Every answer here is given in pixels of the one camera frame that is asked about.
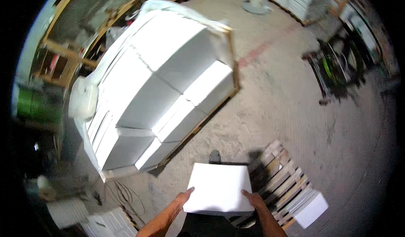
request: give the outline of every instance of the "red line on floor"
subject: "red line on floor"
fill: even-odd
[[[260,54],[262,54],[269,46],[271,46],[277,40],[290,35],[300,26],[299,23],[293,23],[290,26],[286,27],[281,34],[279,34],[276,38],[266,40],[261,45],[256,47],[255,49],[251,50],[245,57],[242,57],[238,61],[239,68],[246,67],[251,62],[253,62]]]

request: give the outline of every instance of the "wire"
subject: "wire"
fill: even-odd
[[[119,181],[114,181],[114,185],[115,185],[115,188],[117,189],[117,194],[114,193],[113,189],[109,186],[109,184],[105,184],[104,193],[105,193],[106,187],[108,187],[109,192],[107,192],[107,193],[111,197],[111,199],[113,199],[119,205],[122,205],[124,207],[125,211],[128,212],[129,214],[133,214],[133,215],[137,216],[139,218],[139,220],[141,220],[142,223],[144,224],[144,221],[139,217],[139,214],[132,207],[132,203],[134,201],[134,197],[132,194],[135,194],[135,196],[138,198],[138,200],[141,203],[142,208],[143,208],[143,212],[140,215],[144,214],[146,211],[145,205],[143,204],[143,202],[140,199],[140,197],[138,196],[138,194],[133,189],[129,188],[128,186],[121,184]]]

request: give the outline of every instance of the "concrete floor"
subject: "concrete floor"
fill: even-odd
[[[144,173],[121,180],[137,192],[145,211],[136,200],[134,208],[148,222],[186,190],[193,164],[207,163],[213,149],[224,162],[246,162],[248,152],[278,138],[329,203],[315,223],[305,230],[294,223],[288,236],[362,235],[379,213],[393,171],[394,100],[381,97],[383,79],[371,72],[366,85],[352,90],[353,98],[320,106],[318,83],[301,53],[317,48],[315,35],[327,34],[327,22],[303,28],[274,4],[260,16],[244,11],[242,1],[182,3],[234,29],[242,89],[157,177]],[[100,193],[103,209],[114,206],[105,190]],[[177,217],[167,236],[176,236],[184,218],[185,213]]]

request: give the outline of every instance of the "foot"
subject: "foot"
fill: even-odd
[[[209,155],[208,163],[209,164],[220,164],[221,163],[220,151],[212,150],[211,154]]]

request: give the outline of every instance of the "person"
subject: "person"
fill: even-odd
[[[220,154],[214,150],[209,158],[210,164],[220,164]],[[183,209],[183,205],[190,198],[191,193],[195,190],[191,187],[186,192],[179,193],[176,198],[160,212],[154,219],[149,221],[136,237],[163,237],[167,233],[170,224]],[[270,210],[267,208],[261,196],[257,193],[250,194],[246,190],[241,190],[242,194],[247,197],[250,204],[255,208],[261,223],[261,230],[265,237],[287,237],[284,230],[277,223]],[[244,231],[242,236],[257,235],[257,229]],[[178,237],[189,236],[237,236],[240,231],[233,227],[225,217],[187,213],[182,230]]]

